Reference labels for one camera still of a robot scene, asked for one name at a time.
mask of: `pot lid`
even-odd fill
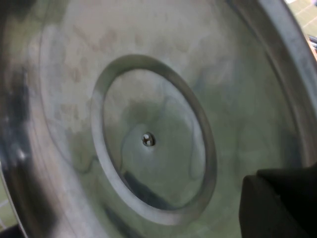
[[[313,163],[316,63],[284,3],[18,2],[0,152],[26,237],[238,238],[243,177]]]

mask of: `metal lid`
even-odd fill
[[[316,158],[316,63],[283,3],[16,2],[0,158],[25,236],[238,238],[243,177]]]

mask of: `small screw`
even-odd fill
[[[155,138],[151,133],[147,132],[142,136],[142,142],[147,147],[154,146]]]

